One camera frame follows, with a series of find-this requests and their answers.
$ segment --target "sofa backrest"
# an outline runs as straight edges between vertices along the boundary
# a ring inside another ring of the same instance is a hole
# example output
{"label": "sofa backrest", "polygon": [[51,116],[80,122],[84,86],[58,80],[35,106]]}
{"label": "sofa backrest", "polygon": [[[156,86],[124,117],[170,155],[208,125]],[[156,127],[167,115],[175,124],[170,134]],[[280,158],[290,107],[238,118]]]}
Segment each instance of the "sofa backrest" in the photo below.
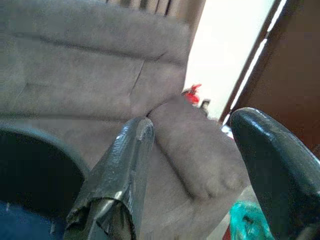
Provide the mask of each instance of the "sofa backrest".
{"label": "sofa backrest", "polygon": [[126,120],[181,93],[188,26],[87,0],[5,0],[0,113]]}

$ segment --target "red fire extinguisher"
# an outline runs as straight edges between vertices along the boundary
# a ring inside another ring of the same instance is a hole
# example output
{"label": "red fire extinguisher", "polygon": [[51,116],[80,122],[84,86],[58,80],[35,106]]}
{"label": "red fire extinguisher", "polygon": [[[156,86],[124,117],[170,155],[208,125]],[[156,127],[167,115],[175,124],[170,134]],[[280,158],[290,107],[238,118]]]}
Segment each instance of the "red fire extinguisher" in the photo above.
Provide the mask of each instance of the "red fire extinguisher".
{"label": "red fire extinguisher", "polygon": [[193,105],[198,105],[200,98],[198,97],[198,88],[202,84],[192,85],[191,88],[186,89],[182,92],[182,95]]}

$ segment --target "fabric upholstery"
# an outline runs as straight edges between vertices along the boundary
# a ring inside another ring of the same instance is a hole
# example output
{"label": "fabric upholstery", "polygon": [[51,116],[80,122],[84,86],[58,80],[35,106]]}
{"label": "fabric upholstery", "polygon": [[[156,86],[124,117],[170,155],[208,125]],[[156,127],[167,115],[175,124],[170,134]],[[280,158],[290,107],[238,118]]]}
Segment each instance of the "fabric upholstery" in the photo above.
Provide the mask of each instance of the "fabric upholstery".
{"label": "fabric upholstery", "polygon": [[14,35],[180,65],[188,60],[186,24],[99,0],[5,0],[4,17]]}
{"label": "fabric upholstery", "polygon": [[155,125],[157,142],[194,197],[207,200],[248,185],[245,164],[234,141],[183,96],[157,107],[149,118]]}
{"label": "fabric upholstery", "polygon": [[46,131],[92,169],[130,118],[156,129],[141,239],[203,239],[241,191],[234,143],[178,98],[186,25],[98,0],[5,0],[0,123]]}
{"label": "fabric upholstery", "polygon": [[95,1],[13,0],[4,9],[5,114],[128,120],[182,91],[183,24]]}
{"label": "fabric upholstery", "polygon": [[[0,124],[37,128],[79,152],[92,169],[112,144],[125,122],[64,118],[0,118]],[[192,199],[171,160],[154,144],[143,207],[140,239],[203,239],[219,224],[241,190],[213,201]]]}

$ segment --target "brown door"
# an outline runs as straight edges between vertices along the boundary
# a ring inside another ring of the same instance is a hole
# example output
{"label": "brown door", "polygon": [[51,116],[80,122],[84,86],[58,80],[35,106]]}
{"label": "brown door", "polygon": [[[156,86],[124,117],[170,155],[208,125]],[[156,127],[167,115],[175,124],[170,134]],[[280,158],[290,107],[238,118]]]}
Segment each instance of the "brown door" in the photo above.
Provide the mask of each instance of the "brown door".
{"label": "brown door", "polygon": [[319,0],[288,0],[231,112],[243,107],[269,114],[319,157]]}

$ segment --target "plastic bag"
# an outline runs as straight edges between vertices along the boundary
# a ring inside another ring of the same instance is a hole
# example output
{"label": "plastic bag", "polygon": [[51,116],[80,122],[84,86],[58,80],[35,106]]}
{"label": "plastic bag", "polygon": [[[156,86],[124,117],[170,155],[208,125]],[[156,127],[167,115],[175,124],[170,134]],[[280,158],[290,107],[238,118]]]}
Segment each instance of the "plastic bag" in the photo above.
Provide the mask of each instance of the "plastic bag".
{"label": "plastic bag", "polygon": [[231,240],[274,240],[261,208],[254,202],[237,201],[230,209]]}

